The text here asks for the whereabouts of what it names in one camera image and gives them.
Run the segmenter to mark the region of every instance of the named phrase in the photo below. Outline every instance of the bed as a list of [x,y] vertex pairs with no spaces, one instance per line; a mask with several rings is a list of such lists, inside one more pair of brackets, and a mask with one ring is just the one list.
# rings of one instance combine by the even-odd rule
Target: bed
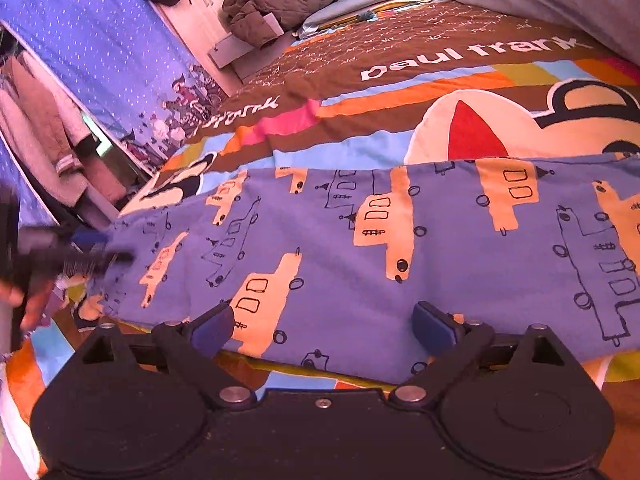
[[389,391],[431,359],[408,323],[428,300],[499,332],[551,326],[616,412],[604,471],[631,478],[639,82],[576,30],[450,0],[295,42],[111,227],[134,267],[7,365],[2,420],[28,472],[44,467],[31,407],[99,319],[145,331],[230,299],[217,359],[258,396]]

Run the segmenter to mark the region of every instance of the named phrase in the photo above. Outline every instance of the hanging clothes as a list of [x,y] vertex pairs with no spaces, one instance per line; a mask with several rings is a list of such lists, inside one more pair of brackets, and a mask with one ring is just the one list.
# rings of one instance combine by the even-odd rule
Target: hanging clothes
[[56,173],[63,174],[81,168],[66,138],[65,127],[51,92],[39,84],[15,56],[4,62],[0,72],[12,84],[16,104],[29,118],[33,133],[56,168]]
[[90,137],[91,131],[82,120],[80,110],[65,90],[47,72],[47,69],[26,50],[18,55],[18,61],[53,95],[58,107],[58,115],[65,126],[65,133],[71,145],[75,147],[87,137]]
[[79,171],[57,174],[26,115],[9,94],[0,89],[0,130],[15,156],[29,168],[47,192],[68,207],[74,207],[88,182]]
[[176,143],[151,115],[189,137],[226,98],[145,0],[0,0],[0,19],[152,173]]
[[53,198],[42,184],[38,182],[38,180],[33,176],[29,168],[23,163],[23,161],[16,159],[17,165],[20,167],[26,181],[33,188],[34,192],[40,197],[42,203],[45,207],[51,212],[53,218],[56,219],[56,222],[60,225],[60,227],[64,227],[69,229],[70,231],[75,231],[81,227],[85,227],[86,225],[82,222],[78,215],[73,212],[72,209],[62,205],[58,200]]
[[76,148],[76,154],[82,162],[82,173],[109,203],[115,204],[127,194],[127,189],[96,153],[95,143],[90,148],[86,152]]

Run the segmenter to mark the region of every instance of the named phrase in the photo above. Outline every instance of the paul frank monkey face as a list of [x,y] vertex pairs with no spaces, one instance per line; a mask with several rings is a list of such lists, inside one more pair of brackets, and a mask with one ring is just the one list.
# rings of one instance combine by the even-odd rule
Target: paul frank monkey face
[[554,85],[548,111],[532,115],[485,90],[458,90],[427,110],[405,164],[484,156],[549,157],[640,152],[640,107],[625,89],[596,80]]
[[[127,204],[122,213],[128,214],[143,209],[173,205],[196,195],[202,186],[202,174],[216,160],[216,155],[217,153],[215,152],[206,153],[188,165],[188,167],[178,170],[157,189],[153,189],[146,194],[139,193],[137,197]],[[158,181],[158,176],[154,177],[154,181]]]

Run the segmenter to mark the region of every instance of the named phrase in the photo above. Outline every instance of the blue curtain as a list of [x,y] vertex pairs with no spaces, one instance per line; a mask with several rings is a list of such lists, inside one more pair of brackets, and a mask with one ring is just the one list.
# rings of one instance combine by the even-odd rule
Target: blue curtain
[[20,169],[15,165],[9,148],[0,139],[0,180],[12,186],[20,197],[20,225],[52,225],[55,224],[53,216],[46,209],[37,195],[22,177]]
[[0,20],[152,172],[226,98],[146,0],[0,0]]

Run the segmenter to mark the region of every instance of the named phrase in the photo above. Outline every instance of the metal screw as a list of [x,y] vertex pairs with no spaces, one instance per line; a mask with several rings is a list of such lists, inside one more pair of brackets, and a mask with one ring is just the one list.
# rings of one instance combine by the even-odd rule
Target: metal screw
[[396,397],[402,402],[420,402],[427,396],[427,392],[420,386],[400,386],[396,390]]
[[332,405],[332,402],[329,399],[318,399],[316,400],[316,406],[318,408],[328,408]]
[[220,399],[231,404],[245,402],[251,397],[251,390],[244,386],[228,386],[220,390]]

